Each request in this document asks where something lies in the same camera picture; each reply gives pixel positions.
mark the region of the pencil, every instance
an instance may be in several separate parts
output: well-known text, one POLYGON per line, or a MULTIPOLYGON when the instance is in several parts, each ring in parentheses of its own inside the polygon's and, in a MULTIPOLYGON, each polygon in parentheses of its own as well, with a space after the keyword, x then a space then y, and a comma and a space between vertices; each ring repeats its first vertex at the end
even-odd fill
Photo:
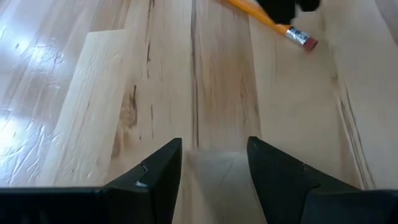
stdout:
POLYGON ((244 12, 252 15, 260 22, 273 28, 281 35, 288 37, 295 43, 301 45, 306 51, 312 51, 318 44, 318 41, 310 37, 307 33, 296 29, 294 26, 275 24, 274 21, 267 15, 267 13, 258 4, 250 2, 249 0, 227 0, 229 3, 240 8, 244 12))

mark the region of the pencil eraser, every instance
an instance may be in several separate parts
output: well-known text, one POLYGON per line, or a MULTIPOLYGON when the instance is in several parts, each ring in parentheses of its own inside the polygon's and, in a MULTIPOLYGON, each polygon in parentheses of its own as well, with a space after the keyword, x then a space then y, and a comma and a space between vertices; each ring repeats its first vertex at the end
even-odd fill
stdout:
POLYGON ((308 40, 304 43, 304 49, 307 52, 311 52, 316 46, 318 45, 318 41, 315 40, 314 38, 310 37, 308 40))

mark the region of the metal ferrule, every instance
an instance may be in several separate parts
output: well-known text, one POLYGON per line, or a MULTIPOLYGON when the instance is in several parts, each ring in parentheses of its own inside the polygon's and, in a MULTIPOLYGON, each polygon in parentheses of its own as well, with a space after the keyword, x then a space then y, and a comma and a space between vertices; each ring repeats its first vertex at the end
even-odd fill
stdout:
POLYGON ((296 29, 295 27, 291 27, 286 32, 286 36, 300 45, 304 45, 308 38, 310 38, 308 34, 296 29))

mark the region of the light wood plank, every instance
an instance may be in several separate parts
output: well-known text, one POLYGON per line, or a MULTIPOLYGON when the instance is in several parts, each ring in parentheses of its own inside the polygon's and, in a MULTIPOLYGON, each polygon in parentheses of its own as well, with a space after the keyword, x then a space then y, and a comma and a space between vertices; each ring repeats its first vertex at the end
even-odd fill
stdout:
POLYGON ((398 187, 398 46, 376 3, 325 1, 346 122, 366 187, 398 187))
POLYGON ((248 16, 225 1, 195 1, 195 147, 242 151, 259 136, 248 16))
POLYGON ((251 20, 263 140, 351 185, 360 186, 336 104, 336 70, 320 12, 295 25, 316 39, 310 54, 251 20))
MULTIPOLYGON (((136 27, 135 57, 126 82, 106 182, 172 138, 183 139, 184 151, 192 149, 191 8, 192 2, 187 0, 131 3, 125 27, 136 27)), ((187 175, 183 159, 174 223, 190 223, 187 175)))
POLYGON ((106 176, 131 69, 127 30, 87 35, 36 185, 99 185, 106 176))
POLYGON ((192 224, 266 223, 246 152, 193 151, 192 224))

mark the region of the black plastic piece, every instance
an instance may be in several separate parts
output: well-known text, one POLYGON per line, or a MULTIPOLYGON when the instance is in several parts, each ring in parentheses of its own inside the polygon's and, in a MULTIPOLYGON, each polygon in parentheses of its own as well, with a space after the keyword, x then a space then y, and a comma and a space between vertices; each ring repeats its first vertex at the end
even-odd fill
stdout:
POLYGON ((173 139, 104 187, 1 189, 0 223, 171 223, 181 161, 173 139))
POLYGON ((398 223, 398 191, 360 191, 257 137, 248 159, 268 224, 398 223))
POLYGON ((296 16, 296 4, 304 12, 318 9, 320 0, 257 0, 276 24, 291 24, 296 16))

